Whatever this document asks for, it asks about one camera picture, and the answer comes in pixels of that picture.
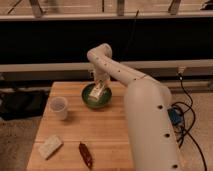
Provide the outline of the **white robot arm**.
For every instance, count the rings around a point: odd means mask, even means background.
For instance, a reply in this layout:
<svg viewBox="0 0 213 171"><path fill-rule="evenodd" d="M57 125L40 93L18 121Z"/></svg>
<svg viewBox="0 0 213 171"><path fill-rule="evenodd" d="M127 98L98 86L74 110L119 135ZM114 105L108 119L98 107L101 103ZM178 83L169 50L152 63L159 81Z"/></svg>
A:
<svg viewBox="0 0 213 171"><path fill-rule="evenodd" d="M180 150L168 115L172 95L153 77L116 62L103 43L87 52L95 82L113 77L126 87L124 112L134 171L183 171Z"/></svg>

